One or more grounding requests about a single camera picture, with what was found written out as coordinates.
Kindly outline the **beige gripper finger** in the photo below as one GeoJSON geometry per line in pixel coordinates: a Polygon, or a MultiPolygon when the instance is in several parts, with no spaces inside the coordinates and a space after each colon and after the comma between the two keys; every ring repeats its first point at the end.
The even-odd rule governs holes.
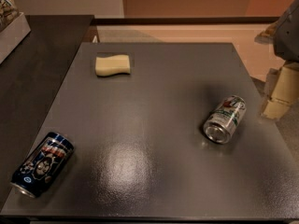
{"type": "Polygon", "coordinates": [[[285,62],[278,70],[270,69],[263,94],[261,115],[281,119],[299,99],[299,63],[285,62]]]}

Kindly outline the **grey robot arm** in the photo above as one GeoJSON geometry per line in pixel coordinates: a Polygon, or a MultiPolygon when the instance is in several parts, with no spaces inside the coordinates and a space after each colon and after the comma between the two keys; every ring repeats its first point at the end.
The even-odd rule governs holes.
{"type": "Polygon", "coordinates": [[[262,115],[281,119],[299,98],[299,0],[278,19],[273,38],[274,53],[285,63],[268,73],[262,115]]]}

